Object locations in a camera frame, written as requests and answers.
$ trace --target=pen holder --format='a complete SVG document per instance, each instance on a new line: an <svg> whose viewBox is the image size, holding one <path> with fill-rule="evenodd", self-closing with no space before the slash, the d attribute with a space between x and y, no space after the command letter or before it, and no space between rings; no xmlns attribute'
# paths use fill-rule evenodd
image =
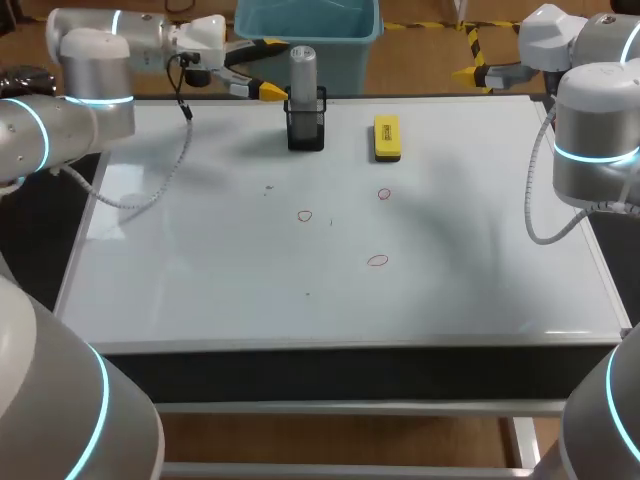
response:
<svg viewBox="0 0 640 480"><path fill-rule="evenodd" d="M306 152L319 152L324 149L324 112L327 111L327 89L318 87L318 100L315 110L292 110L291 109L291 87L285 88L289 99L284 102L284 111L287 115L287 140L289 150L300 150ZM315 136L296 138L294 126L296 123L315 123Z"/></svg>

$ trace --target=yellow eraser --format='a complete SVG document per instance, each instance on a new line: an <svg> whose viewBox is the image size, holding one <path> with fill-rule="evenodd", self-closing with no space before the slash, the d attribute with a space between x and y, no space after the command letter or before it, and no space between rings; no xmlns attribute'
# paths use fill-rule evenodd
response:
<svg viewBox="0 0 640 480"><path fill-rule="evenodd" d="M373 123L376 161L397 162L402 155L397 115L376 115Z"/></svg>

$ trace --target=black pen holder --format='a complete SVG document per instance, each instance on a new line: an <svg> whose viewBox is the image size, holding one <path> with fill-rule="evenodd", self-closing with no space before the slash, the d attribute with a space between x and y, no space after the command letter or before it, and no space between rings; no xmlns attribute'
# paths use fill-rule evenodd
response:
<svg viewBox="0 0 640 480"><path fill-rule="evenodd" d="M324 113L327 111L327 89L318 87L318 100L315 110L292 110L291 87L285 88L289 99L284 102L284 111L287 115L287 140L289 150L305 152L319 152L324 149ZM305 134L300 137L300 131L308 133L309 125L315 124L315 135Z"/></svg>

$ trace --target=cable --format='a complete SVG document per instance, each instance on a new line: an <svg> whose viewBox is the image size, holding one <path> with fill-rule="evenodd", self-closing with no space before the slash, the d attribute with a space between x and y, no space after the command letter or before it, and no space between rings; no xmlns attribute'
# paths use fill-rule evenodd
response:
<svg viewBox="0 0 640 480"><path fill-rule="evenodd" d="M188 7L179 9L179 10L174 10L172 8L169 8L169 0L164 0L164 11L167 13L170 13L172 15L179 15L181 13L187 13L189 10L191 10L193 7L196 6L196 0L191 0L191 3L189 4Z"/></svg>
<svg viewBox="0 0 640 480"><path fill-rule="evenodd" d="M538 136L536 137L536 141L533 144L533 150L531 151L531 159L529 160L529 171L527 173L527 188L524 195L524 220L525 225L527 227L527 233L531 240L533 240L538 245L551 245L552 243L557 242L564 238L571 230L573 230L576 225L578 225L584 218L588 217L594 212L616 212L616 213L626 213L628 215L632 215L634 217L640 216L640 207L632 205L630 203L619 203L619 202L598 202L592 203L584 210L581 210L573 217L569 223L565 225L565 227L556 233L554 236L549 238L540 238L536 235L533 230L533 224L531 221L531 195L533 192L533 177L536 169L536 162L538 160L538 152L540 150L540 144L542 143L542 139L544 138L545 132L549 125L553 121L556 116L556 105L554 104L549 110L547 114L547 118L542 122L542 126L540 127L540 131L538 132Z"/></svg>
<svg viewBox="0 0 640 480"><path fill-rule="evenodd" d="M120 203L118 201L111 200L110 198L105 197L104 195L99 193L96 189L94 189L93 186L91 186L91 184L89 182L87 182L82 175L80 175L80 173L78 173L76 170L71 168L69 165L64 165L64 166L60 167L60 170L62 170L63 172L67 173L68 175L70 175L76 182L78 182L78 184L89 195L91 195L95 199L101 201L102 203L105 203L105 204L107 204L107 205L109 205L111 207L114 207L114 208L119 208L121 210L147 209L147 208L151 207L152 205L154 205L156 202L158 202L158 200L160 200L162 198L162 196L169 189L169 185L171 184L171 181L175 177L176 172L178 171L178 168L180 168L180 165L182 165L182 163L184 162L184 160L185 160L185 158L187 156L187 152L189 151L189 147L191 146L192 138L193 138L193 123L191 122L191 120L189 120L189 121L187 121L187 133L186 133L186 136L185 136L185 140L184 140L184 145L182 147L182 151L180 152L180 156L178 157L178 160L173 165L173 168L171 169L171 172L169 172L169 175L167 176L167 179L164 181L162 186L160 186L160 188L153 195L151 195L146 201L144 201L142 203L138 203L138 204Z"/></svg>
<svg viewBox="0 0 640 480"><path fill-rule="evenodd" d="M181 71L180 71L180 79L178 81L178 84L176 85L175 82L173 81L173 77L171 76L171 63L177 58L180 59ZM109 205L111 207L119 208L121 210L144 210L153 206L155 203L157 203L169 189L169 185L171 184L171 181L175 177L176 172L180 168L180 165L182 165L182 163L184 162L187 156L187 152L189 151L189 147L191 146L191 141L193 139L193 122L192 122L193 114L191 113L191 109L189 108L189 105L187 105L184 102L184 99L182 98L180 90L182 89L182 82L184 80L186 68L189 66L190 63L198 63L199 61L200 61L200 56L198 54L175 54L175 55L172 55L171 58L169 58L169 61L167 62L167 76L169 77L169 82L171 83L171 86L173 87L173 90L176 94L176 101L178 102L178 105L180 106L180 109L182 110L182 113L184 114L184 118L187 122L187 132L184 139L184 145L182 146L182 151L178 156L178 160L176 160L176 163L173 165L173 168L169 172L169 175L167 176L164 183L147 200L138 204L120 203L116 200L112 200L102 195L95 188L93 188L93 186L89 182L87 182L80 173L78 173L76 170L71 168L71 166L69 166L68 164L65 164L62 167L60 167L60 170L65 172L67 175L70 175L71 178L73 178L76 182L78 182L78 184L89 195L94 197L96 200L99 200L100 202L106 205Z"/></svg>

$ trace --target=metal table frame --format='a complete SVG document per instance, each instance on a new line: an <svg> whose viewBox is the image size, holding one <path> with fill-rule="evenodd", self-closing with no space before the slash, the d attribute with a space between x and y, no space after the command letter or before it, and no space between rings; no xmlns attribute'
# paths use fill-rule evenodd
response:
<svg viewBox="0 0 640 480"><path fill-rule="evenodd" d="M456 479L528 478L540 460L533 416L559 417L563 401L526 402L260 402L158 404L160 413L389 416L508 416L514 468L388 467L167 462L163 477L228 479Z"/></svg>

